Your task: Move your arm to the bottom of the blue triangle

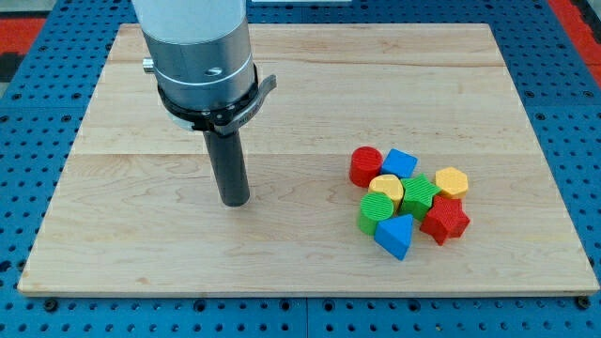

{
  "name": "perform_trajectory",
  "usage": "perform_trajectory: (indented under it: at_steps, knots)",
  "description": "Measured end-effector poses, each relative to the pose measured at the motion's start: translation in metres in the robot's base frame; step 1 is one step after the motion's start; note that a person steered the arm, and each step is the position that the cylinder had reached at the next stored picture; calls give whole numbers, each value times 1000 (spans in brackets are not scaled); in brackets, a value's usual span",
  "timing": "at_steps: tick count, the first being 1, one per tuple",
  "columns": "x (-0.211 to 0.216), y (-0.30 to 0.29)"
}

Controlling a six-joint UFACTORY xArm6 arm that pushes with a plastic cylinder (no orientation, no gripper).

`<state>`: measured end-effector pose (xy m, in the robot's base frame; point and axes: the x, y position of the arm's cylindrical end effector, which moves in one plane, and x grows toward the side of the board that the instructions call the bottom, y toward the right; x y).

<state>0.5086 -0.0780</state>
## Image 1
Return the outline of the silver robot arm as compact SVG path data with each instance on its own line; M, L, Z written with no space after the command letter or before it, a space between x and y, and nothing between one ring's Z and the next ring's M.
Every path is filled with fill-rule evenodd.
M243 0L133 0L165 108L197 131L256 91Z

